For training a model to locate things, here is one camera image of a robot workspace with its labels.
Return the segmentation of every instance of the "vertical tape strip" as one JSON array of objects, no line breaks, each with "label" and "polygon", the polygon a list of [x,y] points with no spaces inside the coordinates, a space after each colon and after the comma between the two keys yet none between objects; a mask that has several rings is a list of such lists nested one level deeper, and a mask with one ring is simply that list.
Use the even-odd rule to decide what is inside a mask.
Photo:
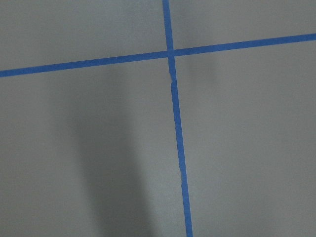
[{"label": "vertical tape strip", "polygon": [[193,237],[169,1],[162,0],[162,4],[163,4],[164,29],[165,29],[166,42],[167,42],[169,72],[170,72],[170,76],[172,80],[171,94],[172,94],[173,116],[174,116],[175,130],[176,130],[177,148],[178,148],[179,167],[180,167],[180,172],[181,172],[181,189],[182,189],[184,218],[185,218],[187,237]]}]

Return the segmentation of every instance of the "gray floor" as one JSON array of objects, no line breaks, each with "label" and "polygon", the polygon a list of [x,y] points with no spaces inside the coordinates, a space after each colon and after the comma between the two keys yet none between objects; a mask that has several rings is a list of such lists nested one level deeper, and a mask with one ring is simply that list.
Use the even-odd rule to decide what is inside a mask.
[{"label": "gray floor", "polygon": [[[316,33],[313,0],[170,0],[175,48]],[[0,2],[0,70],[166,50],[160,0]],[[176,58],[195,237],[316,235],[316,43]],[[184,237],[167,59],[0,79],[0,236]]]}]

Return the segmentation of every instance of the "tape strip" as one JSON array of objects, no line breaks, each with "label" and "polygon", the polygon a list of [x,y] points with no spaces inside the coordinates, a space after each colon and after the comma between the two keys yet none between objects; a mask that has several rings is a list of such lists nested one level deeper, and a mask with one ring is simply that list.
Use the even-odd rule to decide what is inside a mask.
[{"label": "tape strip", "polygon": [[251,47],[261,47],[275,44],[284,44],[284,43],[296,43],[304,41],[316,40],[316,34],[307,34],[307,35],[298,35],[298,36],[286,36],[279,38],[271,39],[258,39],[244,42],[234,42],[234,43],[225,43],[209,46],[201,46],[194,48],[183,48],[169,51],[153,52],[153,53],[141,53],[133,54],[127,56],[111,57],[111,58],[100,58],[92,59],[78,62],[69,62],[69,63],[59,63],[59,64],[50,64],[44,66],[28,67],[28,68],[18,68],[11,70],[0,71],[0,78],[18,76],[24,74],[34,74],[34,73],[44,73],[51,71],[75,69],[75,68],[86,68],[94,66],[102,66],[108,64],[116,63],[126,63],[126,62],[136,62],[143,60],[151,60],[157,58],[167,58],[168,54],[172,53],[174,56],[185,56],[199,53],[210,53],[218,52],[225,50],[241,49],[241,48],[251,48]]},{"label": "tape strip", "polygon": [[151,60],[151,59],[157,59],[157,58],[166,58],[167,56],[168,56],[167,51],[162,51],[162,52],[141,53],[141,54],[133,54],[133,55],[127,55],[127,56],[111,57],[111,58],[92,59],[92,60],[77,61],[77,62],[70,62],[70,63],[50,64],[50,65],[29,67],[29,68],[11,69],[11,70],[0,71],[0,78],[23,75],[23,74],[33,74],[33,73],[52,72],[52,71],[75,69],[75,68],[94,67],[94,66],[116,64],[116,63],[136,62],[136,61]]},{"label": "tape strip", "polygon": [[182,189],[184,219],[185,219],[187,237],[193,237],[169,1],[162,0],[162,5],[163,5],[163,17],[164,17],[164,29],[165,29],[165,34],[166,34],[166,43],[167,43],[167,52],[168,52],[169,72],[170,72],[170,76],[172,80],[171,95],[172,95],[173,116],[174,116],[175,130],[176,130],[178,160],[179,160],[179,167],[180,167],[180,172],[181,172],[181,189]]},{"label": "tape strip", "polygon": [[286,37],[271,38],[271,39],[258,39],[258,40],[250,40],[250,41],[243,41],[243,42],[201,46],[201,47],[194,47],[194,48],[176,49],[174,50],[174,56],[210,53],[210,52],[233,50],[233,49],[240,49],[240,48],[252,48],[252,47],[261,47],[261,46],[268,46],[268,45],[275,45],[275,44],[312,41],[312,40],[316,40],[316,34],[286,36]]}]

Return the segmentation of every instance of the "gray surface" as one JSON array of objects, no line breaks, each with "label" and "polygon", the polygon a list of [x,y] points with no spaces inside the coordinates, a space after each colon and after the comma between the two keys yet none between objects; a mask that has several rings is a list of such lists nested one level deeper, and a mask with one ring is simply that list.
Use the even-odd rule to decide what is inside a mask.
[{"label": "gray surface", "polygon": [[315,47],[177,58],[195,237],[316,235]]},{"label": "gray surface", "polygon": [[0,70],[166,50],[160,0],[2,0]]},{"label": "gray surface", "polygon": [[315,0],[170,0],[175,48],[316,32]]},{"label": "gray surface", "polygon": [[167,60],[0,80],[0,236],[185,236]]}]

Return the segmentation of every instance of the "blue painter's tape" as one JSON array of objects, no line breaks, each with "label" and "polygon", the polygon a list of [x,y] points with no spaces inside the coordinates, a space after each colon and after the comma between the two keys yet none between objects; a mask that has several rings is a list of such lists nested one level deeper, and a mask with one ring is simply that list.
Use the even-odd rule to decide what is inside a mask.
[{"label": "blue painter's tape", "polygon": [[267,46],[267,45],[295,43],[295,42],[304,42],[304,41],[312,41],[312,40],[316,40],[316,34],[286,36],[286,37],[271,38],[271,39],[258,39],[258,40],[251,40],[251,41],[224,43],[224,44],[216,44],[216,45],[201,46],[201,47],[194,47],[194,48],[176,49],[174,50],[174,56],[210,53],[210,52],[225,51],[225,50],[232,50],[232,49],[261,47],[261,46]]},{"label": "blue painter's tape", "polygon": [[141,54],[133,54],[127,56],[119,56],[119,57],[111,57],[111,58],[100,58],[100,59],[92,59],[78,62],[70,62],[70,63],[59,63],[59,64],[51,64],[37,67],[29,67],[29,68],[20,68],[20,69],[11,69],[0,71],[0,78],[24,75],[24,74],[33,74],[33,73],[43,73],[43,72],[52,72],[59,70],[67,70],[74,68],[86,68],[86,67],[94,67],[108,64],[116,64],[116,63],[126,63],[126,62],[135,62],[135,61],[143,61],[157,58],[166,58],[167,51],[162,52],[153,52],[153,53],[141,53]]},{"label": "blue painter's tape", "polygon": [[233,49],[241,49],[241,48],[261,47],[261,46],[267,46],[267,45],[316,40],[316,34],[308,34],[308,35],[286,36],[286,37],[272,38],[272,39],[258,39],[258,40],[244,41],[244,42],[225,43],[225,44],[173,50],[172,34],[170,34],[170,32],[172,32],[171,25],[165,24],[165,27],[166,27],[165,28],[166,37],[168,38],[167,39],[168,51],[141,53],[141,54],[126,55],[126,56],[111,57],[111,58],[100,58],[100,59],[92,59],[92,60],[85,60],[85,61],[78,61],[78,62],[59,63],[59,64],[50,64],[50,65],[35,66],[35,67],[28,67],[28,68],[4,70],[4,71],[0,71],[0,78],[18,76],[18,75],[24,75],[24,74],[44,73],[44,72],[60,71],[60,70],[75,69],[75,68],[102,66],[102,65],[116,64],[116,63],[136,62],[136,61],[151,60],[151,59],[157,59],[157,58],[167,58],[169,56],[171,57],[184,56],[184,55],[192,55],[192,54],[199,54],[199,53],[209,53],[209,52],[217,52],[217,51],[225,51],[225,50],[233,50]]},{"label": "blue painter's tape", "polygon": [[168,52],[169,72],[170,72],[170,76],[172,80],[171,95],[172,95],[173,116],[174,116],[175,130],[176,130],[178,160],[179,160],[179,167],[180,167],[180,172],[181,172],[181,190],[182,190],[182,200],[183,200],[183,209],[184,209],[184,219],[185,219],[187,237],[193,237],[169,1],[162,0],[162,5],[163,5],[163,17],[164,17],[164,29],[165,29],[165,34],[166,34],[166,43],[167,43],[167,52]]}]

